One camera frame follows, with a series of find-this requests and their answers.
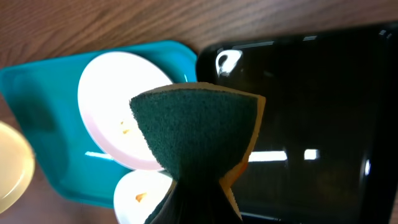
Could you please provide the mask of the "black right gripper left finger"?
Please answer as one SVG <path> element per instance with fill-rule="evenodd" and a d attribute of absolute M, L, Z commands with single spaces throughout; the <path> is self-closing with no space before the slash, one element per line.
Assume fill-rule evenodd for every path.
<path fill-rule="evenodd" d="M 184 183 L 175 188 L 150 224 L 194 224 L 198 218 L 198 199 Z"/>

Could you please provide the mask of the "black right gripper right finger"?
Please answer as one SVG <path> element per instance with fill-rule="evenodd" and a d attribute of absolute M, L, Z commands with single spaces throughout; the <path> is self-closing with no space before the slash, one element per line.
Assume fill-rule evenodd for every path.
<path fill-rule="evenodd" d="M 206 192 L 203 210 L 198 216 L 200 224 L 242 224 L 243 219 L 231 189 L 224 191 L 220 184 Z"/>

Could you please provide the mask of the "green yellow sponge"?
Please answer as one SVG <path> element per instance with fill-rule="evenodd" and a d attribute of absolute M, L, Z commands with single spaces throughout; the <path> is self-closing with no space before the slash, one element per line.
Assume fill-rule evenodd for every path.
<path fill-rule="evenodd" d="M 173 179 L 147 218 L 150 223 L 177 182 L 195 194 L 198 215 L 210 188 L 216 184 L 224 191 L 232 188 L 256 145 L 266 99 L 197 82 L 155 88 L 129 104 L 151 153 Z"/>

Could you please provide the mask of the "yellow plate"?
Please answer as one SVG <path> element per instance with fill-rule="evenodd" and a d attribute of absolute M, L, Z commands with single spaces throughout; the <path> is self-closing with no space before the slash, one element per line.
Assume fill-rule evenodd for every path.
<path fill-rule="evenodd" d="M 27 190 L 35 171 L 35 156 L 28 140 L 1 122 L 1 212 Z"/>

